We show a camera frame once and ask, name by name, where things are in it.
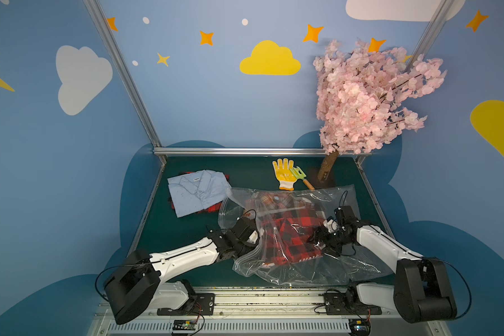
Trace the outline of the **clear plastic vacuum bag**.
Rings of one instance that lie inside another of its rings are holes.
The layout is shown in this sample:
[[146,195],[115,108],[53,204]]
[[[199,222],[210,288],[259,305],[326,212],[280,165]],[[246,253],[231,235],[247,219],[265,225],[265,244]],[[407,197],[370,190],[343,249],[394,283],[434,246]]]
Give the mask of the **clear plastic vacuum bag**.
[[[239,217],[246,216],[256,221],[260,233],[258,246],[250,253],[235,259],[233,269],[243,277],[257,276],[270,284],[278,286],[344,286],[352,281],[366,281],[391,274],[391,269],[382,263],[368,249],[357,246],[355,256],[326,256],[301,263],[266,267],[263,260],[263,234],[260,231],[259,215],[255,209],[247,209],[245,201],[253,193],[264,190],[231,188],[222,203],[218,215],[218,225],[223,229],[232,228]],[[339,206],[352,207],[356,217],[360,216],[356,191],[353,185],[300,191],[266,191],[271,193],[298,193],[308,195],[320,203],[326,219],[335,215]]]

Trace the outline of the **light blue shirt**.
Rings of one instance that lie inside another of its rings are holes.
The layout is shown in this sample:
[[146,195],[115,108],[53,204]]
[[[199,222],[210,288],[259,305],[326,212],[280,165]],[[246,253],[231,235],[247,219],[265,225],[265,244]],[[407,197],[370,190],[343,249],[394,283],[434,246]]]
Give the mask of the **light blue shirt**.
[[169,193],[178,218],[206,210],[225,200],[231,185],[222,172],[201,170],[171,177]]

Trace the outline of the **red tan plaid shirt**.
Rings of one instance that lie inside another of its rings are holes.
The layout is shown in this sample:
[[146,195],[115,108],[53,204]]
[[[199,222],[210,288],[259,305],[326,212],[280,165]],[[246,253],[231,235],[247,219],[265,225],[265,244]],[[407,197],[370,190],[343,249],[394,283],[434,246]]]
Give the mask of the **red tan plaid shirt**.
[[260,191],[253,193],[251,198],[244,203],[247,209],[255,209],[259,216],[269,214],[273,218],[312,217],[326,219],[325,211],[320,203],[315,202],[308,195],[298,193]]

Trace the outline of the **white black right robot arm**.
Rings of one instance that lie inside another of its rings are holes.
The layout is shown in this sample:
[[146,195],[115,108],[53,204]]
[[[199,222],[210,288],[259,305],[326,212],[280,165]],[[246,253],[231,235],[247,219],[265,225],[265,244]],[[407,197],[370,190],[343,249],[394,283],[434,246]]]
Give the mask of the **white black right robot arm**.
[[355,217],[350,206],[315,228],[308,240],[329,256],[340,257],[344,246],[361,246],[375,254],[395,275],[394,284],[359,282],[349,286],[342,301],[347,312],[360,315],[374,307],[396,311],[408,323],[459,319],[449,263],[408,249],[381,228]]

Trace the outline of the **green toy garden rake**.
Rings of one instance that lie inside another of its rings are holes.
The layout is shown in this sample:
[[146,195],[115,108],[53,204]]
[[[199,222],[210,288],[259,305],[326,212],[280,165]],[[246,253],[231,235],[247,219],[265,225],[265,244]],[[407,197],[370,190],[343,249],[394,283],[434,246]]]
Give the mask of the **green toy garden rake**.
[[290,169],[290,171],[295,176],[296,179],[302,180],[302,182],[309,190],[315,189],[315,187],[313,187],[312,184],[307,180],[307,175],[305,174],[305,172],[303,172],[303,170],[300,167],[293,167]]

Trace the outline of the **yellow dotted work glove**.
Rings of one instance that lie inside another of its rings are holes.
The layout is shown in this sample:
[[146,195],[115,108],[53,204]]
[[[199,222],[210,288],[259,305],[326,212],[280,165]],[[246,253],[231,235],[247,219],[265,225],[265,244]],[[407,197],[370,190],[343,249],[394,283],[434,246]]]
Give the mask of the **yellow dotted work glove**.
[[294,184],[297,181],[297,178],[292,173],[292,169],[294,168],[294,161],[288,158],[279,158],[276,161],[272,162],[272,166],[275,176],[279,182],[279,189],[293,191]]

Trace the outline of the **right green circuit board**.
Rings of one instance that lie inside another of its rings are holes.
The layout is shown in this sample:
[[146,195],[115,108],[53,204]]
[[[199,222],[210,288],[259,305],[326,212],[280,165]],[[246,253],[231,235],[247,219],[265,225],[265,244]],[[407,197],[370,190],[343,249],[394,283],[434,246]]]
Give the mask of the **right green circuit board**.
[[371,332],[370,322],[362,319],[349,320],[350,336],[369,336]]

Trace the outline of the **pink cherry blossom tree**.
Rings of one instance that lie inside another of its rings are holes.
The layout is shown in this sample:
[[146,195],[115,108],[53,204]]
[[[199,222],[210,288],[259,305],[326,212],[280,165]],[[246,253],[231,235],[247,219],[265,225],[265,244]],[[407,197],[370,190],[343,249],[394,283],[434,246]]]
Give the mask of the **pink cherry blossom tree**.
[[408,65],[407,50],[372,51],[358,41],[348,53],[332,40],[324,55],[316,57],[316,117],[326,153],[317,179],[324,183],[337,158],[348,152],[368,154],[390,144],[405,130],[424,128],[426,117],[403,106],[435,92],[445,81],[440,58],[419,55]]

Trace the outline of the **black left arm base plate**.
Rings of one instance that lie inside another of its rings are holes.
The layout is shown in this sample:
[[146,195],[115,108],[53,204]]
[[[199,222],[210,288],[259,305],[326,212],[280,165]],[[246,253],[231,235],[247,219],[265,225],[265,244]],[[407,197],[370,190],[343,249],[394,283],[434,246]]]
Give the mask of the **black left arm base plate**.
[[199,293],[189,298],[179,309],[162,308],[157,310],[158,316],[193,316],[214,314],[216,295],[214,293]]

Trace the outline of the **aluminium front rail platform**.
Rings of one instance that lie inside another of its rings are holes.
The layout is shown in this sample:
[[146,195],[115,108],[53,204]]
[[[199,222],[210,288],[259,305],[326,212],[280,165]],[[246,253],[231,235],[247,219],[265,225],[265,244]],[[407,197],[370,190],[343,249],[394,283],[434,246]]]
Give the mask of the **aluminium front rail platform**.
[[[214,293],[212,316],[158,316],[155,309],[118,325],[110,306],[102,303],[89,335],[348,335],[349,320],[370,322],[371,335],[450,335],[443,321],[409,324],[392,310],[375,316],[329,316],[324,288],[200,287]],[[197,323],[195,331],[172,330],[174,320]]]

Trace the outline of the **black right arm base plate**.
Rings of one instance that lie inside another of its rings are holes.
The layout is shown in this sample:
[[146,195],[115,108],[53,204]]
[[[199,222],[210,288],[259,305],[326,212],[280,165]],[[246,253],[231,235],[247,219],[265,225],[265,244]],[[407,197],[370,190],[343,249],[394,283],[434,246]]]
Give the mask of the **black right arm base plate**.
[[375,305],[365,305],[352,297],[347,298],[346,293],[328,291],[323,294],[324,308],[329,316],[375,316],[382,315],[382,309]]

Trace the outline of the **aluminium back frame rail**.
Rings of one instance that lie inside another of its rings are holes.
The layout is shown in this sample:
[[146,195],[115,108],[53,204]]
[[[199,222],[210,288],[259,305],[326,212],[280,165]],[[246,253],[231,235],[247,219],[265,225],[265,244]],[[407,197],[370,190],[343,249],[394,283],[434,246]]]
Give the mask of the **aluminium back frame rail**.
[[193,148],[193,147],[155,147],[155,155],[173,156],[250,156],[250,157],[281,157],[281,156],[324,156],[320,148]]

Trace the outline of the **left aluminium corner post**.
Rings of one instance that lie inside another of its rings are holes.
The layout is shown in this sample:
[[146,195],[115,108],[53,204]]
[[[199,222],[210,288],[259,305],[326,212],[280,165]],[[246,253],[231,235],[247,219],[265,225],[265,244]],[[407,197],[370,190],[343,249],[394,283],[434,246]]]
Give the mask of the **left aluminium corner post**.
[[146,105],[141,99],[141,95],[134,83],[132,75],[127,68],[127,63],[118,47],[116,38],[113,35],[113,30],[110,28],[104,10],[99,1],[84,0],[83,2],[88,10],[92,22],[94,22],[97,28],[99,36],[101,37],[114,66],[116,67],[118,75],[123,82],[131,103],[134,106],[139,119],[141,120],[141,124],[144,126],[144,130],[146,131],[148,138],[151,141],[151,144],[153,146],[153,154],[156,155],[161,161],[162,165],[165,166],[167,163],[166,155],[157,154],[155,152],[156,149],[162,148],[160,138],[158,137],[158,133],[156,132],[151,117],[149,116],[149,113],[146,109]]

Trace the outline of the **aluminium corner post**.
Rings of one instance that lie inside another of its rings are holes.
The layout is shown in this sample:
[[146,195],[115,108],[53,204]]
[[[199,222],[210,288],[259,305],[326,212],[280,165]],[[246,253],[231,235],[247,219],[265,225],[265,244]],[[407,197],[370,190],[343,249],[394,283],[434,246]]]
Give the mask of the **aluminium corner post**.
[[396,22],[425,22],[424,32],[412,57],[406,62],[412,66],[417,56],[431,49],[445,23],[463,7],[464,1],[348,1],[347,15],[356,20],[388,20]]
[[104,10],[99,1],[84,0],[83,2],[88,10],[92,22],[94,22],[97,28],[99,36],[101,37],[114,66],[116,67],[118,75],[123,82],[131,103],[134,106],[139,119],[141,120],[141,124],[144,126],[144,130],[146,131],[148,138],[151,141],[151,144],[153,146],[153,154],[156,155],[161,161],[162,165],[165,166],[167,163],[166,155],[157,154],[155,152],[156,149],[162,148],[160,138],[158,137],[158,133],[156,132],[151,117],[149,116],[149,113],[146,109],[146,105],[141,99],[141,95],[134,83],[132,75],[127,68],[127,63],[118,47],[116,38],[113,35],[113,30],[110,28]]

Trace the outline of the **right aluminium corner post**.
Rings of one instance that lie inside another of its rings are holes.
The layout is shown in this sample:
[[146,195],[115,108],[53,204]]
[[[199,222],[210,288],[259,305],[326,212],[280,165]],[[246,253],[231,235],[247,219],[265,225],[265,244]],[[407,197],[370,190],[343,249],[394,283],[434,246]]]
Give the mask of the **right aluminium corner post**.
[[431,49],[445,23],[463,7],[464,1],[348,1],[347,15],[356,20],[388,20],[396,22],[425,22],[424,32],[412,57],[406,62],[412,66],[417,56]]

